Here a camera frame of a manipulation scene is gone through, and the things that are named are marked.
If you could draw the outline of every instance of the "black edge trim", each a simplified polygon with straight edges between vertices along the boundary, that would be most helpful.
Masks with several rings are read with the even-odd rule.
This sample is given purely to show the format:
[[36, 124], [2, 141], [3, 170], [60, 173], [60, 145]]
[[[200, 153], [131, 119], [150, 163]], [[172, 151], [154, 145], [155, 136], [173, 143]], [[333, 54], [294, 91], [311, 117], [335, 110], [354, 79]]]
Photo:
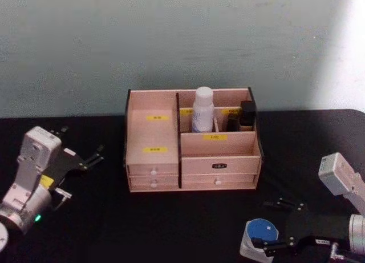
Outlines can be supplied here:
[[124, 113], [124, 152], [123, 152], [123, 166], [124, 166], [125, 169], [127, 169], [128, 107], [129, 107], [129, 98], [130, 97], [131, 97], [131, 89], [128, 89], [128, 96], [127, 96], [127, 102], [125, 104], [125, 113]]
[[127, 172], [127, 184], [129, 187], [129, 191], [132, 189], [132, 181], [131, 178], [129, 177], [129, 165], [125, 165], [125, 171]]
[[252, 94], [251, 87], [249, 87], [249, 92], [250, 92], [251, 100], [252, 100], [252, 102], [255, 104], [255, 113], [256, 113], [256, 133], [257, 133], [258, 148], [259, 148], [260, 153], [261, 153], [261, 160], [262, 160], [261, 169], [262, 169], [262, 165], [263, 165], [263, 161], [264, 161], [264, 159], [265, 159], [265, 155], [263, 154], [262, 145], [261, 145], [260, 127], [259, 127], [259, 115], [258, 115], [258, 111], [257, 111], [257, 105], [256, 105], [256, 102], [255, 102], [255, 98], [254, 98], [254, 96], [253, 96], [253, 94]]
[[180, 98], [179, 93], [176, 93], [176, 108], [177, 108], [177, 150], [179, 153], [179, 189], [181, 189], [182, 171], [181, 171], [181, 130], [180, 130]]

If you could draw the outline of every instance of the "yellow sticker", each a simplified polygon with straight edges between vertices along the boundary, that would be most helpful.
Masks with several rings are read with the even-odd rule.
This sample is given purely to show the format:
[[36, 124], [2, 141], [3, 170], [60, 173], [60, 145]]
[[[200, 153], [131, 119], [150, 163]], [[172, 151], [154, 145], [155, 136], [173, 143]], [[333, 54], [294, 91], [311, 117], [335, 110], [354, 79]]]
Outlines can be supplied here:
[[156, 115], [156, 116], [147, 116], [146, 119], [148, 121], [152, 122], [152, 121], [158, 121], [158, 120], [169, 120], [169, 117]]
[[144, 147], [144, 153], [167, 153], [167, 147]]
[[235, 114], [238, 115], [240, 113], [241, 108], [230, 108], [230, 109], [223, 109], [222, 114], [223, 115], [229, 115], [229, 114]]
[[227, 135], [204, 135], [204, 140], [227, 140]]
[[42, 175], [42, 177], [40, 178], [40, 183], [47, 189], [49, 189], [53, 182], [54, 180], [52, 178], [45, 175]]
[[188, 116], [193, 113], [193, 108], [181, 108], [180, 109], [180, 115], [181, 116]]

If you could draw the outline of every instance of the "white plastic bottle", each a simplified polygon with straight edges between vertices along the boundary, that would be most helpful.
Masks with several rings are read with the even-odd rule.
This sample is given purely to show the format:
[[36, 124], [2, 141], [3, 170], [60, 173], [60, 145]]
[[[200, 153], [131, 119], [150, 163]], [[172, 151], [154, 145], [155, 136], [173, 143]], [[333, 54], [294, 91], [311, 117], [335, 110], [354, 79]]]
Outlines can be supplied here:
[[212, 132], [213, 113], [213, 90], [209, 87], [198, 88], [193, 105], [193, 132]]

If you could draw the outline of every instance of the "black tablecloth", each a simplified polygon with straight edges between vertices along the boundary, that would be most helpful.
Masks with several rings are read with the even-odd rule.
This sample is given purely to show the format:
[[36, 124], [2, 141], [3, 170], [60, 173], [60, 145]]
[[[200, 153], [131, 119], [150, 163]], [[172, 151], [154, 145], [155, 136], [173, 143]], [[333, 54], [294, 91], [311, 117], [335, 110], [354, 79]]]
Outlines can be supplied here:
[[[318, 179], [322, 156], [341, 152], [363, 173], [365, 115], [354, 110], [260, 112], [265, 162], [255, 191], [129, 193], [123, 169], [124, 118], [97, 116], [0, 120], [0, 196], [13, 182], [23, 135], [33, 126], [69, 126], [63, 144], [87, 157], [99, 144], [106, 160], [62, 187], [73, 197], [29, 231], [10, 262], [251, 262], [240, 256], [245, 223], [263, 217], [282, 230], [285, 214], [260, 207], [285, 197], [311, 211], [350, 215]], [[325, 262], [309, 247], [274, 262]]]

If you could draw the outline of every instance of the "drawer front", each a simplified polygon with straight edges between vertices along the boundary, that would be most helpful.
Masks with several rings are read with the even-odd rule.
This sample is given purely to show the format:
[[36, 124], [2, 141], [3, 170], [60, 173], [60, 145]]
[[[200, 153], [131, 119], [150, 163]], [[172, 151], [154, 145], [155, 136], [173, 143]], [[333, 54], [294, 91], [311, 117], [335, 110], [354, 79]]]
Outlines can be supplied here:
[[261, 158], [259, 156], [236, 157], [183, 157], [183, 175], [214, 175], [222, 173], [258, 172]]
[[177, 176], [131, 176], [131, 190], [165, 190], [179, 188]]
[[249, 188], [253, 186], [255, 174], [242, 173], [237, 175], [183, 175], [183, 189], [227, 189]]
[[129, 176], [177, 176], [179, 173], [177, 164], [134, 164], [128, 168]]

